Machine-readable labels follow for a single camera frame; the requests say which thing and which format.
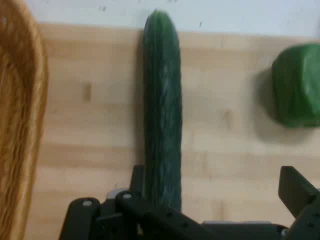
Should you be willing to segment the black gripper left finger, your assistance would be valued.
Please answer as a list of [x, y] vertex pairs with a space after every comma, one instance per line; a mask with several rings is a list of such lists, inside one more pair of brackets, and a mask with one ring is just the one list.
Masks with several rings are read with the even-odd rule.
[[133, 167], [130, 186], [104, 203], [92, 197], [73, 200], [61, 240], [216, 240], [218, 237], [186, 215], [142, 197], [144, 166]]

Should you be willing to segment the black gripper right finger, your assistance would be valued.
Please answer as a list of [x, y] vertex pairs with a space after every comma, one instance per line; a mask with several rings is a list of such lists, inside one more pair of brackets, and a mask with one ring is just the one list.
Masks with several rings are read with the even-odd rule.
[[293, 166], [280, 169], [278, 196], [295, 218], [285, 240], [320, 238], [320, 191]]

